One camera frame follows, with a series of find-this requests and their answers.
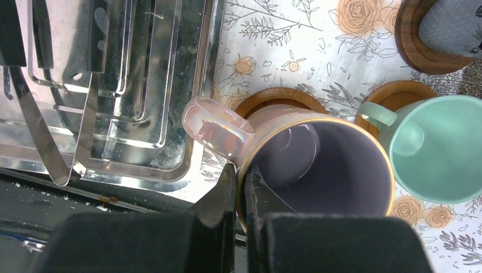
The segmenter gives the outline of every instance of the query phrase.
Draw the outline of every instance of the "mug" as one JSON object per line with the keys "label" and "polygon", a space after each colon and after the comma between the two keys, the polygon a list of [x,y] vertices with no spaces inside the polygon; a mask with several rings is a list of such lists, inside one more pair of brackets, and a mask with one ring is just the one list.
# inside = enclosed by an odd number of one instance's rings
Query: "mug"
{"label": "mug", "polygon": [[359,126],[289,105],[269,105],[248,120],[206,97],[182,115],[188,134],[237,168],[238,217],[246,229],[243,180],[257,164],[283,201],[300,213],[386,216],[394,174],[377,140]]}
{"label": "mug", "polygon": [[365,102],[358,114],[379,128],[397,182],[414,196],[457,204],[482,193],[482,100],[435,97],[396,112]]}
{"label": "mug", "polygon": [[434,51],[482,57],[482,2],[437,1],[423,17],[418,36]]}

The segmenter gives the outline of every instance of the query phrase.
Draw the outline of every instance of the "metal tray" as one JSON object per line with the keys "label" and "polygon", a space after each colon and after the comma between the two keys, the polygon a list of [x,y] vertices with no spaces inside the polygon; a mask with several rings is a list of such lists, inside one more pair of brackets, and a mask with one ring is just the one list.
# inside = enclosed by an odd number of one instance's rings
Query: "metal tray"
{"label": "metal tray", "polygon": [[[53,65],[39,63],[38,44],[45,42],[34,35],[39,15],[34,16],[32,1],[17,0],[28,58],[23,72],[64,159],[71,162],[88,89],[88,0],[43,0]],[[181,114],[192,96],[210,95],[223,3],[121,0],[111,5],[106,73],[84,178],[176,191],[200,170],[202,147],[187,136]],[[0,73],[0,167],[45,173],[9,81],[6,71]]]}

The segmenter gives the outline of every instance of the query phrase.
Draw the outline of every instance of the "wooden coaster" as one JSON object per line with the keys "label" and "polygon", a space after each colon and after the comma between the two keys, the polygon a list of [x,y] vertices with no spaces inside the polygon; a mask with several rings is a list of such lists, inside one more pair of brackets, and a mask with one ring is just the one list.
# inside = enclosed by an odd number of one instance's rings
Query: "wooden coaster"
{"label": "wooden coaster", "polygon": [[314,97],[303,91],[284,87],[269,88],[256,92],[241,102],[234,111],[241,117],[248,118],[259,109],[274,104],[287,104],[328,114]]}
{"label": "wooden coaster", "polygon": [[[366,101],[371,101],[391,111],[396,111],[413,102],[436,96],[436,92],[421,82],[394,81],[375,89]],[[361,116],[356,116],[355,124],[378,139],[378,128],[362,119]]]}
{"label": "wooden coaster", "polygon": [[447,74],[462,69],[475,58],[439,53],[420,40],[418,27],[436,1],[404,0],[395,24],[395,38],[400,54],[411,67],[428,74]]}

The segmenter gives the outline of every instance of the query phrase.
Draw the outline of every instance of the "mint green cup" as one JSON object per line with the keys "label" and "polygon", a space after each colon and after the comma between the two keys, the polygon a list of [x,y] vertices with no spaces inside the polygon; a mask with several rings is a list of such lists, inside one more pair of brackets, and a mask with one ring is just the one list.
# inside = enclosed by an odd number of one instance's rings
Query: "mint green cup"
{"label": "mint green cup", "polygon": [[380,130],[397,182],[415,197],[457,204],[482,194],[482,100],[435,97],[396,112],[365,102],[358,114]]}

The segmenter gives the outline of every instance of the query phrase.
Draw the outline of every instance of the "tongs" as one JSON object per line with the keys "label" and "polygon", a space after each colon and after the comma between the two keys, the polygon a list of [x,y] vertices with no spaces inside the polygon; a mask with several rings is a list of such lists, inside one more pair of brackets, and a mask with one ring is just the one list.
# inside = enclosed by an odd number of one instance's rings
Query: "tongs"
{"label": "tongs", "polygon": [[94,140],[99,76],[105,70],[107,31],[104,33],[102,29],[107,30],[109,25],[108,18],[103,16],[108,14],[108,4],[104,0],[90,1],[87,70],[92,75],[71,167],[65,163],[23,76],[21,67],[27,63],[15,0],[0,1],[0,65],[8,67],[10,71],[25,122],[50,178],[62,187],[82,178],[87,172],[86,166]]}

